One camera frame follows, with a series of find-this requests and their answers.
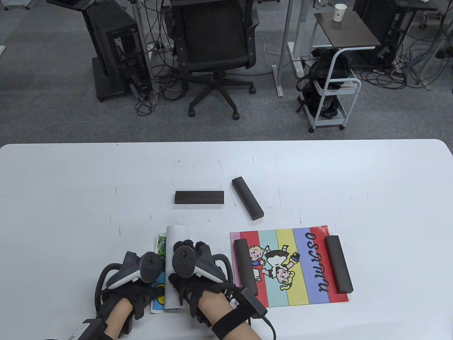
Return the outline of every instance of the office chair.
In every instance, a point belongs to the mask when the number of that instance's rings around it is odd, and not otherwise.
[[[253,0],[171,0],[171,11],[164,9],[167,31],[174,41],[180,72],[191,83],[206,87],[189,105],[189,117],[195,105],[214,89],[233,109],[233,119],[240,118],[226,86],[248,86],[253,82],[230,79],[226,71],[255,65],[255,27],[260,23]],[[209,72],[212,78],[192,77],[193,72]]]

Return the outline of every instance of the purple stripe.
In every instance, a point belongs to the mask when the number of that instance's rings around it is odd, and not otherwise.
[[[308,254],[310,248],[308,248],[307,242],[310,240],[305,237],[305,233],[309,232],[310,228],[293,229],[297,251],[300,254],[300,265],[302,266],[302,272],[304,273],[308,300],[310,301],[310,305],[317,303],[329,303],[329,295],[325,291],[318,290],[318,283],[320,279],[314,277],[316,273],[315,269],[313,269],[313,266],[316,266],[317,262],[312,262],[312,257]]]

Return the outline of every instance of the mint green stripe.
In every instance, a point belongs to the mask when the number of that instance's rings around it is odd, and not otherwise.
[[[271,250],[279,249],[279,244],[277,240],[277,233],[275,230],[261,230],[258,232],[260,237],[260,247],[265,248],[269,246]],[[271,269],[272,267],[269,264],[264,266],[265,269]],[[289,306],[288,294],[286,291],[280,290],[280,283],[276,278],[270,278],[267,275],[264,275],[267,289],[267,300],[269,302],[269,307],[280,307],[280,306]]]

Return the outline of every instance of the yellow stripe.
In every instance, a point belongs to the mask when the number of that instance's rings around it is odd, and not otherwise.
[[[281,249],[284,245],[288,246],[287,252],[291,256],[297,251],[296,241],[294,240],[294,234],[292,229],[277,229],[277,240],[279,248]],[[290,269],[294,272],[293,285],[290,289],[286,290],[288,293],[288,302],[290,306],[295,305],[309,305],[307,289],[305,288],[304,275],[302,273],[302,267],[300,263],[297,263]]]

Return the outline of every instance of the pink stripe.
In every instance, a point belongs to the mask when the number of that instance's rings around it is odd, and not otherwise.
[[[239,240],[241,238],[241,233],[230,233],[230,240],[231,240],[231,259],[233,260],[233,273],[235,278],[236,286],[241,286],[241,279],[239,278],[239,269],[237,267],[236,262],[236,254],[234,251],[234,241]]]

